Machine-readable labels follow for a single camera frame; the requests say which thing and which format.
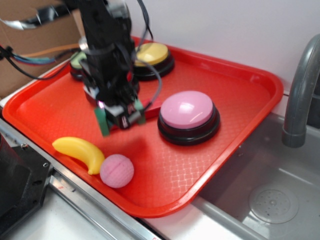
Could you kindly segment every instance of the orange cable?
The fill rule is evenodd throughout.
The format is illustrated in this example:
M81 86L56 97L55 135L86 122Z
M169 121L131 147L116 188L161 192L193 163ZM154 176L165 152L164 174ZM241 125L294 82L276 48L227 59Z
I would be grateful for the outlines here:
M56 46L56 47L49 48L49 49L46 49L43 51L38 51L35 53L24 54L24 55L22 55L22 57L31 58L31 57L37 57L40 55L46 55L46 54L53 53L53 52L58 52L58 51L63 51L63 50L68 50L68 49L76 49L76 48L79 48L79 44L73 43L73 44L68 44L68 45L63 45L63 46Z

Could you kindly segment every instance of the blue wire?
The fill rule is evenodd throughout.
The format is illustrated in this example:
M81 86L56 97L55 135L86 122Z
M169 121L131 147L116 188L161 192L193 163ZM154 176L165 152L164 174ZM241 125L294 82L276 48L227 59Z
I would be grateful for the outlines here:
M47 64L52 64L55 63L56 60L54 58L25 58L25 57L20 57L18 55L13 55L13 58L21 63L24 64L32 64L32 65L47 65Z

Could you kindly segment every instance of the red tray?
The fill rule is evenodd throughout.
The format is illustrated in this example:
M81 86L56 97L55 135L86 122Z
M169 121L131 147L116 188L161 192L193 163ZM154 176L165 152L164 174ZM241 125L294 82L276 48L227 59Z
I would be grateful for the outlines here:
M218 133L199 145L166 142L159 135L157 117L102 137L83 84L72 79L68 68L53 80L36 81L20 91L5 105L3 116L128 214L168 215L192 201L283 95L282 83L269 72L174 47L170 51L175 68L163 77L159 99L163 102L180 91L200 91L211 97L220 112ZM139 98L150 99L157 87L156 80L141 82ZM106 157L127 156L135 169L132 181L113 189L99 175L88 175L85 165L52 147L63 136L83 138Z

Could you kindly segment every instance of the cardboard box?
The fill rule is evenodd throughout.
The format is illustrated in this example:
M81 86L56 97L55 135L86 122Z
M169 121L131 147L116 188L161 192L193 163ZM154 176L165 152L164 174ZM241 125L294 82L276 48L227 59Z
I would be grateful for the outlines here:
M24 20L35 16L37 13L36 9L61 3L61 1L54 0L2 0L0 18L8 21ZM13 29L0 22L0 45L4 48L11 46L13 52L19 55L75 44L79 41L79 38L80 34L72 15L59 18L54 22L31 30ZM28 66L18 63L18 65L31 75L39 76L53 68L56 64ZM24 76L14 69L7 60L3 59L0 61L0 98L4 98L31 80L31 78Z

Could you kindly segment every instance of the pink button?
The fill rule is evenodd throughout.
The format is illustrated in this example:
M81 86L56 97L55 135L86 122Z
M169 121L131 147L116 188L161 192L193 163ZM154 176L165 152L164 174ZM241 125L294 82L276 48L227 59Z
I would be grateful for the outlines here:
M163 121L175 129L193 129L207 122L213 114L210 97L199 91L182 91L168 97L160 113Z

